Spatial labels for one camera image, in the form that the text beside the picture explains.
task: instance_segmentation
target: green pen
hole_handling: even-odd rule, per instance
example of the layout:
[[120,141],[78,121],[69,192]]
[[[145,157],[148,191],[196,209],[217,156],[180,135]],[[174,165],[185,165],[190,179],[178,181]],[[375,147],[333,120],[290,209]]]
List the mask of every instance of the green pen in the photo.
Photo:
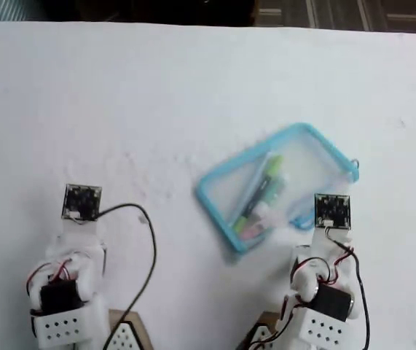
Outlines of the green pen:
[[243,228],[245,227],[248,221],[248,218],[250,217],[251,212],[263,197],[264,191],[267,189],[268,184],[279,174],[282,162],[282,155],[274,155],[271,157],[271,159],[267,161],[266,168],[264,169],[264,176],[261,182],[259,183],[258,188],[254,192],[253,196],[251,197],[251,200],[248,202],[245,209],[242,211],[242,214],[233,226],[235,232],[242,232]]

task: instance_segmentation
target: black cable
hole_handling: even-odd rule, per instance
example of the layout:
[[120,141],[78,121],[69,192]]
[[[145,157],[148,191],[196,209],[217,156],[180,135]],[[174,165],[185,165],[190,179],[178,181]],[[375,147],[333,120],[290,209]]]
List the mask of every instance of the black cable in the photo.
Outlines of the black cable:
[[361,299],[363,300],[363,308],[365,310],[365,322],[366,322],[366,340],[365,340],[365,346],[363,347],[363,350],[368,350],[369,348],[369,333],[370,333],[370,326],[369,326],[369,312],[368,312],[368,305],[366,304],[366,295],[365,295],[365,289],[363,287],[363,282],[361,281],[360,277],[360,261],[358,260],[358,257],[356,254],[347,246],[344,246],[342,243],[335,241],[329,236],[329,230],[330,227],[326,227],[325,234],[326,237],[333,241],[336,245],[338,245],[339,248],[344,249],[348,254],[353,256],[353,259],[355,259],[355,270],[356,270],[356,278],[358,279],[358,283],[360,284],[360,291],[361,291]]
[[114,328],[112,328],[111,334],[108,336],[108,338],[107,338],[107,340],[106,340],[106,342],[104,344],[103,350],[107,350],[107,348],[109,347],[109,344],[111,343],[112,337],[114,337],[114,334],[117,331],[117,328],[125,320],[125,317],[128,315],[128,313],[130,312],[131,308],[135,305],[135,303],[138,301],[138,299],[140,298],[140,296],[143,294],[144,290],[146,289],[146,286],[149,283],[149,280],[152,277],[152,273],[154,271],[154,267],[156,266],[157,248],[156,248],[156,237],[154,235],[154,228],[152,227],[151,219],[149,218],[148,213],[146,213],[146,210],[144,210],[144,208],[142,206],[140,206],[139,204],[136,204],[136,203],[124,203],[124,204],[120,204],[118,206],[113,206],[113,207],[111,207],[109,209],[106,209],[106,210],[100,212],[98,215],[96,215],[96,217],[94,219],[97,219],[99,217],[102,217],[102,216],[110,213],[111,211],[114,211],[114,210],[117,210],[117,209],[120,209],[120,208],[125,208],[127,206],[130,206],[130,207],[133,207],[133,208],[138,208],[143,213],[144,217],[146,218],[146,221],[148,222],[149,229],[151,230],[151,238],[152,238],[152,246],[153,246],[152,265],[151,265],[151,268],[149,269],[148,276],[146,277],[146,280],[143,283],[143,286],[141,287],[140,291],[135,296],[135,298],[130,303],[130,305],[127,307],[127,309],[123,312],[123,314],[121,315],[119,321],[115,324]]

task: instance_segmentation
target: white table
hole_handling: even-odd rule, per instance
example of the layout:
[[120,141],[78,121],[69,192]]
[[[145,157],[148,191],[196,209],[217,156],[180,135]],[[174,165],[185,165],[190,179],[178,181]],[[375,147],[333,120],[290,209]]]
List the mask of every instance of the white table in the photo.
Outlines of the white table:
[[[206,171],[308,121],[361,162],[353,234],[371,349],[416,349],[416,35],[0,23],[0,349],[34,349],[24,281],[60,231],[67,182],[149,211],[159,261],[136,304],[156,349],[233,349],[287,287],[293,230],[232,263],[193,196]],[[101,220],[105,293],[151,261],[136,211]],[[117,289],[117,280],[127,288]],[[364,320],[354,323],[354,349]]]

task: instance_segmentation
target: wooden base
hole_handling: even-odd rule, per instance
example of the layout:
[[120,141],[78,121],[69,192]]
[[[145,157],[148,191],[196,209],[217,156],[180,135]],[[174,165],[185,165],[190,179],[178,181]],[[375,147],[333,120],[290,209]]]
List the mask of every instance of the wooden base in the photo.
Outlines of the wooden base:
[[[122,316],[123,311],[120,310],[109,310],[109,324],[111,328],[115,326],[119,318]],[[137,312],[130,312],[126,317],[125,321],[132,322],[133,327],[135,328],[136,335],[138,336],[143,350],[153,350],[151,340],[149,339],[148,332],[144,327],[143,321],[141,321],[140,316]]]

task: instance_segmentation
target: blue zipper pouch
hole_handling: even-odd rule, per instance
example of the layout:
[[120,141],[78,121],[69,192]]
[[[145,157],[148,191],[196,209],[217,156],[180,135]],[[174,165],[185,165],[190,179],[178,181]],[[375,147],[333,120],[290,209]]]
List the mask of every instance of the blue zipper pouch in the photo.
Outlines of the blue zipper pouch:
[[348,191],[358,161],[346,158],[313,126],[293,124],[206,174],[196,194],[238,253],[275,228],[314,226],[315,193]]

